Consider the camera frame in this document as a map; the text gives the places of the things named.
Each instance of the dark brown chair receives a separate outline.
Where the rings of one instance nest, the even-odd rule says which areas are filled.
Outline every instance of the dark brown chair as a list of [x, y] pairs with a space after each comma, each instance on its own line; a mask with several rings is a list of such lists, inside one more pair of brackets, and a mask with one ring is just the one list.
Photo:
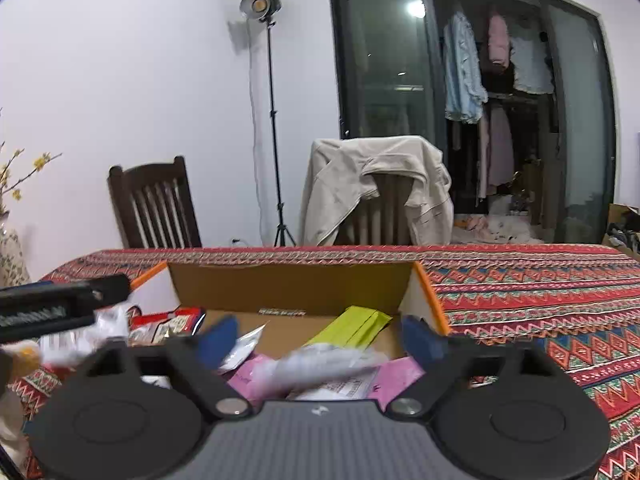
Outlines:
[[202, 247], [183, 156], [126, 171], [113, 166], [108, 182], [127, 247]]

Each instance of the yellow-green package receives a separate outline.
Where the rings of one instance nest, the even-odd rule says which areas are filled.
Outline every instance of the yellow-green package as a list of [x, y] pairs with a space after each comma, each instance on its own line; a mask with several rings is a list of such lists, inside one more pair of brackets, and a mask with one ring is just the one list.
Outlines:
[[391, 316], [379, 310], [350, 306], [306, 344], [331, 343], [341, 347], [366, 348], [389, 321]]

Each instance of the chair backrest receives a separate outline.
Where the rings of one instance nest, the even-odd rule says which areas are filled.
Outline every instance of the chair backrest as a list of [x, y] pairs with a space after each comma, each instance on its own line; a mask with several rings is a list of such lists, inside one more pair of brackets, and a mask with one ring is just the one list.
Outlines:
[[379, 197], [360, 200], [338, 228], [336, 245], [412, 245], [404, 204], [413, 180], [408, 176], [373, 175]]
[[109, 170], [116, 216], [129, 248], [202, 247], [184, 158]]

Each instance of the metal screw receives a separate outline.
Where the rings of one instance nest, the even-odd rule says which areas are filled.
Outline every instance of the metal screw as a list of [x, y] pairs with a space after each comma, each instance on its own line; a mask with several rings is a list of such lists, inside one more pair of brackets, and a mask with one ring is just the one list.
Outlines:
[[422, 411], [422, 405], [418, 400], [400, 397], [391, 403], [391, 410], [398, 415], [415, 415]]
[[229, 397], [219, 400], [216, 403], [216, 409], [225, 415], [242, 415], [249, 409], [249, 404], [244, 399]]

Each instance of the sliding glass door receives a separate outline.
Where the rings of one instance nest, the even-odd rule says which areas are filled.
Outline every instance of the sliding glass door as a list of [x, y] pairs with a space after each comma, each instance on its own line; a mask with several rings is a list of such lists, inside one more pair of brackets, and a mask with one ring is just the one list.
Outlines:
[[613, 200], [615, 123], [607, 57], [594, 16], [541, 0], [558, 94], [562, 173], [556, 241], [599, 243]]
[[342, 136], [420, 135], [446, 148], [431, 0], [333, 0]]

